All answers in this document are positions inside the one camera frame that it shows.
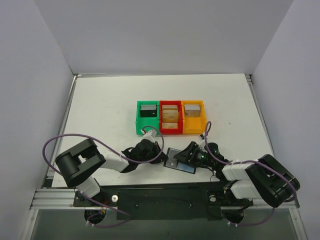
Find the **black leather card holder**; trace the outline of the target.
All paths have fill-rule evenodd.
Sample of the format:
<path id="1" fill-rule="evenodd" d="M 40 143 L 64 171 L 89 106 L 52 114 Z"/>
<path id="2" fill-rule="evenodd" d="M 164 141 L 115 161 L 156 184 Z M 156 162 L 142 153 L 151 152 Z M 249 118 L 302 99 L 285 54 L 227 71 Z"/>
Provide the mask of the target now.
<path id="1" fill-rule="evenodd" d="M 169 168 L 176 171 L 185 172 L 188 174 L 195 174 L 196 169 L 194 167 L 191 167 L 183 162 L 178 161 L 174 156 L 181 151 L 175 148 L 169 147 L 167 150 L 166 155 L 168 156 L 168 159 L 164 162 L 163 166 L 165 168 Z"/>

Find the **dark grey credit card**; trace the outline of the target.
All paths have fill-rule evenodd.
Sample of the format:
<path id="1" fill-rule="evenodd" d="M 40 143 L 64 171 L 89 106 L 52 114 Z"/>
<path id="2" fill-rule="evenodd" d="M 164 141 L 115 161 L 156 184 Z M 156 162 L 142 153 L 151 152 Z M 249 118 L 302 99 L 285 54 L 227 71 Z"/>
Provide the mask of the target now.
<path id="1" fill-rule="evenodd" d="M 180 152 L 181 151 L 178 149 L 169 147 L 166 154 L 168 156 L 168 159 L 165 161 L 164 167 L 177 169 L 179 161 L 174 156 Z"/>

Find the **blue credit card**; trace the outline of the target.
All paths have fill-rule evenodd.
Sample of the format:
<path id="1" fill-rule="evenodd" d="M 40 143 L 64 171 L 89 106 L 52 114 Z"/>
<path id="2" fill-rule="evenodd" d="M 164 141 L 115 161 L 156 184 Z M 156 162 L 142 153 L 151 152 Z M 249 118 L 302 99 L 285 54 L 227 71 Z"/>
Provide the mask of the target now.
<path id="1" fill-rule="evenodd" d="M 186 173 L 190 173 L 190 174 L 195 174 L 196 173 L 196 169 L 194 167 L 191 167 L 187 164 L 181 163 L 179 162 L 177 165 L 178 170 L 186 172 Z"/>

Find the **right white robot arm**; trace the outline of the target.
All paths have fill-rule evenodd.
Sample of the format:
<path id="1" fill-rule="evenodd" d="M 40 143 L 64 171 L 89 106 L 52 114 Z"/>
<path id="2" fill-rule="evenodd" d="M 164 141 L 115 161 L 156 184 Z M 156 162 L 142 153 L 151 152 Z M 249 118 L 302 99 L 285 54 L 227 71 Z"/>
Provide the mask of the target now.
<path id="1" fill-rule="evenodd" d="M 214 172 L 224 184 L 223 192 L 229 201 L 261 199 L 277 208 L 301 187 L 297 178 L 270 154 L 249 163 L 229 161 L 220 154 L 216 143 L 199 145 L 192 141 L 174 158 L 192 168 Z"/>

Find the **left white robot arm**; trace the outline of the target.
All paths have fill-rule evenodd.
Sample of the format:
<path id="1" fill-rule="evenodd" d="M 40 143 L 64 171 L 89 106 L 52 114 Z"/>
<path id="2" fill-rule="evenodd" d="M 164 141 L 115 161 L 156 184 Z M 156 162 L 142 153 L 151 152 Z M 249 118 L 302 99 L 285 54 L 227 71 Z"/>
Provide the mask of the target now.
<path id="1" fill-rule="evenodd" d="M 121 174 L 130 173 L 142 164 L 151 161 L 159 164 L 168 160 L 156 141 L 142 139 L 134 147 L 122 151 L 130 161 L 119 156 L 104 156 L 91 139 L 85 139 L 58 155 L 55 163 L 69 188 L 76 188 L 90 198 L 101 193 L 101 187 L 93 178 L 99 168 L 117 171 Z"/>

